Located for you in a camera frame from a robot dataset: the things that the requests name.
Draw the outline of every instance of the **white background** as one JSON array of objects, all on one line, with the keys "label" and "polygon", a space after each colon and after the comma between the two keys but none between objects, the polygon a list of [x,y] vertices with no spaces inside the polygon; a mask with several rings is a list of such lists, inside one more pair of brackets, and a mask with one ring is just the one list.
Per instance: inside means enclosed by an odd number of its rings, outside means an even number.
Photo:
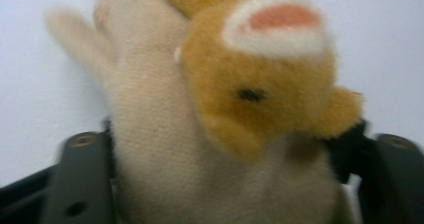
[{"label": "white background", "polygon": [[[339,83],[362,92],[370,136],[424,148],[424,0],[312,0],[339,50]],[[43,15],[96,0],[0,0],[0,186],[52,165],[60,143],[100,131],[104,97],[47,33]]]}]

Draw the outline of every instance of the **orange plush toy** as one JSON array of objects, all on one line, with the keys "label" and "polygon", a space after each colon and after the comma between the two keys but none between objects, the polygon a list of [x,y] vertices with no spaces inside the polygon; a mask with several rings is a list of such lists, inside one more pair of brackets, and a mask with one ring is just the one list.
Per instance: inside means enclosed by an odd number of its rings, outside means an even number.
[{"label": "orange plush toy", "polygon": [[107,97],[122,223],[351,223],[319,138],[354,125],[360,98],[335,87],[311,5],[101,0],[94,23],[47,16]]},{"label": "orange plush toy", "polygon": [[304,0],[171,0],[189,16],[178,50],[209,139],[261,157],[276,136],[337,137],[361,115],[360,96],[335,87],[335,54]]}]

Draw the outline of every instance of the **cream plush fabric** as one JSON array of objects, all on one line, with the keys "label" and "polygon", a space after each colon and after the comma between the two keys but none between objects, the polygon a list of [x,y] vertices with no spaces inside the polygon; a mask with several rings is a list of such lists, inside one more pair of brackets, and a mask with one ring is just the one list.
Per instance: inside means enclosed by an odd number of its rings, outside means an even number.
[{"label": "cream plush fabric", "polygon": [[95,19],[97,30],[62,10],[47,23],[110,102],[124,222],[342,223],[340,186],[317,141],[276,138],[249,164],[206,140],[173,58],[188,21],[166,0],[103,0]]}]

